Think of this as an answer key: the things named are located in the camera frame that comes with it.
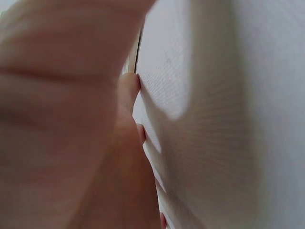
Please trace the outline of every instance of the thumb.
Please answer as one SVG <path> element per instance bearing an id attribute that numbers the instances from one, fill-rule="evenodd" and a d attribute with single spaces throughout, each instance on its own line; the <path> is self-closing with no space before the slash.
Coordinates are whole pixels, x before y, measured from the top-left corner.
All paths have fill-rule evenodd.
<path id="1" fill-rule="evenodd" d="M 115 121 L 152 0 L 21 0 L 0 18 L 0 228 L 65 228 Z"/>

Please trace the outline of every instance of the white wall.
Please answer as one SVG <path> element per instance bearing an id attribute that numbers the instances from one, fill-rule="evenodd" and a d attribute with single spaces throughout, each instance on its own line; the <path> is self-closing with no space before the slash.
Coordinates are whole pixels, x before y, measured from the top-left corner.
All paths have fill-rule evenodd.
<path id="1" fill-rule="evenodd" d="M 137 68 L 171 228 L 305 228 L 304 0 L 159 0 Z"/>
<path id="2" fill-rule="evenodd" d="M 1 0 L 0 1 L 0 12 L 7 10 L 17 0 Z"/>

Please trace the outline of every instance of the skin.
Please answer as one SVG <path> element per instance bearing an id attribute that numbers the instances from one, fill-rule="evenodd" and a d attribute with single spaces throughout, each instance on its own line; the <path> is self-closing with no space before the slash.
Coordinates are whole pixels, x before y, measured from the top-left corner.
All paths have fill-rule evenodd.
<path id="1" fill-rule="evenodd" d="M 152 4 L 21 0 L 1 17 L 0 228 L 165 228 L 139 79 L 118 77 Z"/>

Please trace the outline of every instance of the fingertip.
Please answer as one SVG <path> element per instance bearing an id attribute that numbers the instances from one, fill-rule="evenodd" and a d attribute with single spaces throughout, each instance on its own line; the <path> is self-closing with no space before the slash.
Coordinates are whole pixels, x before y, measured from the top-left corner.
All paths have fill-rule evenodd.
<path id="1" fill-rule="evenodd" d="M 124 74 L 120 79 L 120 83 L 127 88 L 132 100 L 135 100 L 140 90 L 140 78 L 138 75 L 134 73 Z"/>
<path id="2" fill-rule="evenodd" d="M 166 229 L 167 223 L 163 213 L 160 213 L 161 229 Z"/>
<path id="3" fill-rule="evenodd" d="M 144 126 L 142 124 L 137 124 L 137 127 L 138 127 L 138 132 L 139 132 L 141 144 L 143 145 L 144 142 L 145 142 L 145 139 L 146 139 L 145 129 L 144 129 Z"/>

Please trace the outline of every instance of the white fabric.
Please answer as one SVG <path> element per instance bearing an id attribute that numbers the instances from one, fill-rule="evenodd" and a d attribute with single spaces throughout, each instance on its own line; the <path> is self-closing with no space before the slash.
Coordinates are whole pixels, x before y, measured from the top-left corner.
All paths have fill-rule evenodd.
<path id="1" fill-rule="evenodd" d="M 137 69 L 172 229 L 305 228 L 304 0 L 160 0 Z"/>

